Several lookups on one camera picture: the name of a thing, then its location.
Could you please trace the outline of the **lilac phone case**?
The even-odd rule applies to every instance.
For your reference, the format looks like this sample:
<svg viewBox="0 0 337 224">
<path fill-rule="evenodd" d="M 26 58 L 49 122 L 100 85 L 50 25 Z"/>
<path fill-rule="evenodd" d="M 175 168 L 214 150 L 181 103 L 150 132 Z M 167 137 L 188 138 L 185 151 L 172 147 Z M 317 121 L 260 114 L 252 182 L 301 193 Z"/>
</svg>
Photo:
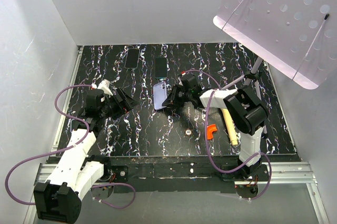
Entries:
<svg viewBox="0 0 337 224">
<path fill-rule="evenodd" d="M 165 108 L 163 102 L 167 98 L 166 83 L 160 82 L 153 86 L 153 104 L 154 110 L 161 110 Z"/>
</svg>

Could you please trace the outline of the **black smartphone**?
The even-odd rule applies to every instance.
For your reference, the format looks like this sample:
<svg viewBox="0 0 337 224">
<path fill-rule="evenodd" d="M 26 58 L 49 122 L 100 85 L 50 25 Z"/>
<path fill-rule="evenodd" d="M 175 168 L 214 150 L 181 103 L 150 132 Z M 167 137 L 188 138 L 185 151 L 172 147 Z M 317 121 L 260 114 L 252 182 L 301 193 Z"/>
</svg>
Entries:
<svg viewBox="0 0 337 224">
<path fill-rule="evenodd" d="M 167 78 L 167 59 L 164 57 L 155 58 L 155 78 Z"/>
</svg>

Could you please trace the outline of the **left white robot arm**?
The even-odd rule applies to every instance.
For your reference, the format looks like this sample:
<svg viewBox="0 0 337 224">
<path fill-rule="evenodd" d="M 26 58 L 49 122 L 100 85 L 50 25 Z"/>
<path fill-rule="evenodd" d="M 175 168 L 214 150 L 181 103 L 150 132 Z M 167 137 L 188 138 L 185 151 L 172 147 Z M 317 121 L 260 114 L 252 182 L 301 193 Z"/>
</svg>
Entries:
<svg viewBox="0 0 337 224">
<path fill-rule="evenodd" d="M 34 187 L 34 200 L 39 219 L 75 223 L 82 200 L 93 184 L 108 181 L 112 169 L 102 158 L 86 161 L 87 154 L 108 118 L 116 120 L 137 106 L 137 101 L 122 89 L 115 93 L 107 87 L 87 92 L 80 119 L 72 130 L 71 139 L 56 168 L 45 182 Z"/>
</svg>

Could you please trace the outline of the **orange elbow pipe piece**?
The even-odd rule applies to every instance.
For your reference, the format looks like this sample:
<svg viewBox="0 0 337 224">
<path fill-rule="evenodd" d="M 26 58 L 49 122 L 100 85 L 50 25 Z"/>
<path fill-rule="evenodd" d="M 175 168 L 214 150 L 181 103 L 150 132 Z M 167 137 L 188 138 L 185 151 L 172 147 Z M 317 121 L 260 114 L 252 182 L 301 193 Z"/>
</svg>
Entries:
<svg viewBox="0 0 337 224">
<path fill-rule="evenodd" d="M 216 124 L 210 124 L 206 128 L 206 136 L 207 140 L 213 140 L 214 139 L 214 134 L 217 132 L 217 126 Z"/>
</svg>

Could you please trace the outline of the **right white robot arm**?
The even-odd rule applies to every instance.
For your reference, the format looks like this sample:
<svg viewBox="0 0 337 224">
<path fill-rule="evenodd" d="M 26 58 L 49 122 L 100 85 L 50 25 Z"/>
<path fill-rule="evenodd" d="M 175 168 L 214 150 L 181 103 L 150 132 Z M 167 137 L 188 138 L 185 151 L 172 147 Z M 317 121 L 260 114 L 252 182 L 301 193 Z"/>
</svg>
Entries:
<svg viewBox="0 0 337 224">
<path fill-rule="evenodd" d="M 261 165 L 260 143 L 265 120 L 268 117 L 267 109 L 257 95 L 244 86 L 240 89 L 204 89 L 200 86 L 195 75 L 184 72 L 180 76 L 180 84 L 172 87 L 171 92 L 163 101 L 165 107 L 183 107 L 191 102 L 195 108 L 206 109 L 206 116 L 210 108 L 226 109 L 234 125 L 241 134 L 240 154 L 238 166 L 230 170 L 222 170 L 216 166 L 209 150 L 209 140 L 212 136 L 208 118 L 205 119 L 204 138 L 207 156 L 211 165 L 222 174 L 239 173 L 243 180 L 253 179 Z"/>
</svg>

